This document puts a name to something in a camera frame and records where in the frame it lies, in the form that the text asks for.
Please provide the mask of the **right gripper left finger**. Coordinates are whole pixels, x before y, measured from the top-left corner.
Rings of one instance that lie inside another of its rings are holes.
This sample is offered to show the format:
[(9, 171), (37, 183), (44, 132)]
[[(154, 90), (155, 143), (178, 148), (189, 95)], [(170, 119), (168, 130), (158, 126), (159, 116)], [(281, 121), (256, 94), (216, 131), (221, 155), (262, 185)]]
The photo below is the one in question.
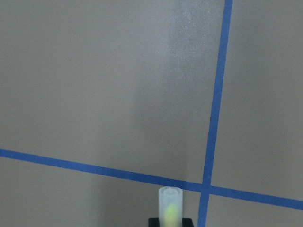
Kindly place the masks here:
[(148, 219), (148, 227), (159, 227), (160, 223), (159, 223), (159, 218), (149, 218)]

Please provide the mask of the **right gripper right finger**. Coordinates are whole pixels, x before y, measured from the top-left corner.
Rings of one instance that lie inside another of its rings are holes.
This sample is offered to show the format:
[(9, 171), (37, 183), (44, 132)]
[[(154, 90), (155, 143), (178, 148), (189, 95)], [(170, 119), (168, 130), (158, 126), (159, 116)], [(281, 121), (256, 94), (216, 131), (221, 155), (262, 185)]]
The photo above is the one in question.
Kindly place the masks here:
[(182, 227), (194, 227), (193, 220), (191, 218), (183, 218)]

